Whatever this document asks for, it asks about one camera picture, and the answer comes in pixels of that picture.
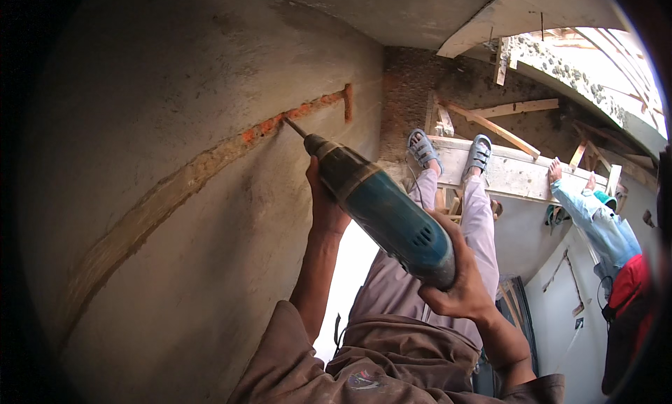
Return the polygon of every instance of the brown shirt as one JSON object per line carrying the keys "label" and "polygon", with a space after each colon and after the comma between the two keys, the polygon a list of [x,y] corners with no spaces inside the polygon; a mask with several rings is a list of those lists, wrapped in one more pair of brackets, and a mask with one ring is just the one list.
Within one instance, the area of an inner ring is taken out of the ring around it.
{"label": "brown shirt", "polygon": [[459,333],[400,316],[350,321],[345,346],[323,370],[294,306],[278,302],[230,403],[561,403],[565,377],[472,393],[478,350]]}

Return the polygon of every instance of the drill bit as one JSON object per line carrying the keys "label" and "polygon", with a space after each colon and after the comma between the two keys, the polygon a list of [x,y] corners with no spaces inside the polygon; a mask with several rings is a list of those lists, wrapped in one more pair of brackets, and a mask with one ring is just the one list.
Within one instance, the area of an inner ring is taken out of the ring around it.
{"label": "drill bit", "polygon": [[294,123],[292,120],[289,119],[289,117],[284,116],[282,117],[285,123],[289,124],[292,126],[292,129],[296,130],[296,132],[299,134],[299,136],[303,137],[304,139],[308,135],[301,127],[298,126],[298,124]]}

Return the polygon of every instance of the blue drill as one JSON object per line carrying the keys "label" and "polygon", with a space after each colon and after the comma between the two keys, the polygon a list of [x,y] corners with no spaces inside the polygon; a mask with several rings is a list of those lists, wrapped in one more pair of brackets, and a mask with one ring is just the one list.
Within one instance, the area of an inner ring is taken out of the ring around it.
{"label": "blue drill", "polygon": [[306,134],[287,117],[316,156],[319,173],[341,208],[399,264],[421,282],[447,291],[455,280],[453,244],[445,230],[380,166],[353,149]]}

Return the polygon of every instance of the hand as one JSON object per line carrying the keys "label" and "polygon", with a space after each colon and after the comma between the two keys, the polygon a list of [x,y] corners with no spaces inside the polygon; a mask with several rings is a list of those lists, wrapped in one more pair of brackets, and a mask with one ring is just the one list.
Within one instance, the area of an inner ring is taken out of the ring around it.
{"label": "hand", "polygon": [[342,235],[352,219],[341,209],[333,194],[324,186],[318,170],[317,157],[311,156],[306,178],[313,192],[313,229]]}
{"label": "hand", "polygon": [[483,285],[474,251],[466,245],[460,226],[441,213],[427,212],[446,230],[453,242],[456,276],[455,284],[447,292],[423,285],[418,291],[420,298],[440,316],[476,321],[492,309],[496,310],[495,302]]}
{"label": "hand", "polygon": [[586,190],[595,190],[595,173],[591,172],[590,177],[588,177],[588,182],[586,183]]}
{"label": "hand", "polygon": [[548,183],[553,184],[562,178],[562,163],[555,157],[548,167]]}

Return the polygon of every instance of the curved concrete wall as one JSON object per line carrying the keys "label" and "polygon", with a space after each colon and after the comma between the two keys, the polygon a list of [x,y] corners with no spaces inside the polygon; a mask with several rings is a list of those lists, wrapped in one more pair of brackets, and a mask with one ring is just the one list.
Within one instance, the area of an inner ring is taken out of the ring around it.
{"label": "curved concrete wall", "polygon": [[[53,349],[84,257],[220,140],[350,83],[351,123],[343,101],[299,123],[375,159],[382,57],[346,23],[281,0],[86,0],[33,97],[16,192],[26,277]],[[307,164],[298,135],[280,128],[111,268],[58,349],[86,400],[229,396],[296,282]]]}

